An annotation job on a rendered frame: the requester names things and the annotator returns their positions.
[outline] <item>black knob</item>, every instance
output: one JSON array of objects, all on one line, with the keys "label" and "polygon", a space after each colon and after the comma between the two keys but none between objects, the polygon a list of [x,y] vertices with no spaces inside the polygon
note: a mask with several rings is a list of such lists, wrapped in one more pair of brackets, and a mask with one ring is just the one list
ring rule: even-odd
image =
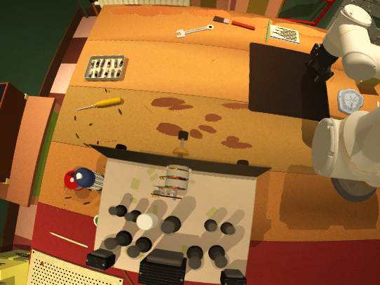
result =
[{"label": "black knob", "polygon": [[128,246],[132,242],[132,235],[127,231],[120,231],[116,237],[109,237],[104,241],[104,246],[108,250],[115,249],[117,246]]},{"label": "black knob", "polygon": [[202,265],[203,250],[199,246],[191,246],[187,249],[187,258],[191,269],[198,269]]},{"label": "black knob", "polygon": [[112,207],[110,207],[108,209],[108,212],[112,216],[122,217],[122,216],[124,216],[128,212],[128,210],[127,210],[127,208],[125,206],[118,205],[118,206],[112,206]]},{"label": "black knob", "polygon": [[186,131],[179,131],[179,133],[178,133],[178,139],[180,139],[180,140],[187,140],[187,139],[189,139],[189,133],[188,132],[186,132]]},{"label": "black knob", "polygon": [[234,227],[231,223],[223,223],[223,224],[220,226],[220,230],[221,230],[224,234],[232,235],[232,234],[235,233],[235,227]]},{"label": "black knob", "polygon": [[116,149],[118,149],[118,150],[127,150],[127,147],[125,146],[125,145],[121,145],[121,144],[117,144],[116,145]]},{"label": "black knob", "polygon": [[127,214],[125,214],[125,215],[124,215],[124,218],[125,218],[128,222],[134,222],[134,223],[136,223],[136,220],[137,220],[137,218],[139,217],[140,214],[141,214],[140,211],[133,210],[133,211],[128,212]]},{"label": "black knob", "polygon": [[151,250],[152,246],[153,244],[151,243],[150,239],[148,239],[147,237],[140,237],[136,241],[136,245],[128,247],[127,254],[131,258],[136,258],[141,254],[141,252],[145,253]]},{"label": "black knob", "polygon": [[228,264],[228,260],[224,256],[226,252],[223,247],[214,245],[208,250],[208,255],[215,262],[215,266],[218,268],[225,268]]},{"label": "black knob", "polygon": [[238,160],[237,164],[242,164],[244,166],[249,166],[250,163],[248,162],[248,160]]},{"label": "black knob", "polygon": [[166,218],[162,225],[161,231],[165,234],[171,234],[177,232],[181,227],[181,221],[175,216],[169,216]]},{"label": "black knob", "polygon": [[205,228],[207,231],[214,232],[218,228],[217,222],[214,220],[206,220]]}]

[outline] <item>red mat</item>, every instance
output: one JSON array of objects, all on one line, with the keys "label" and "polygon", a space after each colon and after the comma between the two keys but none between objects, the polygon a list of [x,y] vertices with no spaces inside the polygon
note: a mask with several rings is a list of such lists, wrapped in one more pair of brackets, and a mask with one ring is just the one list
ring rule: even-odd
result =
[{"label": "red mat", "polygon": [[[60,234],[88,248],[51,235]],[[38,204],[32,249],[86,267],[86,255],[94,250],[93,219],[45,204]],[[380,240],[326,242],[252,241],[248,256],[247,285],[379,284]],[[125,277],[116,268],[106,273]],[[138,273],[128,272],[135,284]],[[201,285],[185,281],[185,285]],[[125,278],[124,285],[129,285]]]}]

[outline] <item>black panel edge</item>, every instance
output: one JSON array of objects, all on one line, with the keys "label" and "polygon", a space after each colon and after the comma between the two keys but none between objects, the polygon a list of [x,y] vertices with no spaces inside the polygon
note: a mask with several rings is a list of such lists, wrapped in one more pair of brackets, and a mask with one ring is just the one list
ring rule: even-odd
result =
[{"label": "black panel edge", "polygon": [[241,164],[226,164],[223,162],[195,160],[179,157],[171,157],[143,152],[133,152],[129,150],[118,150],[112,147],[102,147],[99,145],[90,145],[94,150],[103,154],[107,158],[132,161],[140,164],[151,164],[154,166],[166,167],[169,164],[179,164],[188,166],[194,171],[224,174],[224,175],[239,175],[248,177],[259,177],[261,174],[269,171],[271,168],[263,166],[245,166]]}]

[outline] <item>red cap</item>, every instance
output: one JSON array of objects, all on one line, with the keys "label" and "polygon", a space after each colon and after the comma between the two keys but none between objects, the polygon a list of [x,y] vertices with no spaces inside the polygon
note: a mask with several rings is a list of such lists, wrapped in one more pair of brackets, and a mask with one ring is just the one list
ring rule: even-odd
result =
[{"label": "red cap", "polygon": [[67,189],[71,189],[71,190],[76,190],[76,191],[80,191],[83,189],[83,187],[79,187],[75,180],[74,180],[74,174],[75,174],[75,171],[68,171],[65,175],[65,179],[64,179],[64,182],[65,182],[65,185],[66,185],[66,188]]}]

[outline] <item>black mat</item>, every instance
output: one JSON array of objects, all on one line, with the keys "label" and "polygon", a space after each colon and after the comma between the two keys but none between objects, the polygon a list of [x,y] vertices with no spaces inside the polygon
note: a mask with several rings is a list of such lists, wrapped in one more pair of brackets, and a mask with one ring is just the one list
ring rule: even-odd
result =
[{"label": "black mat", "polygon": [[251,43],[248,108],[315,121],[329,118],[326,83],[307,75],[310,60],[307,53]]}]

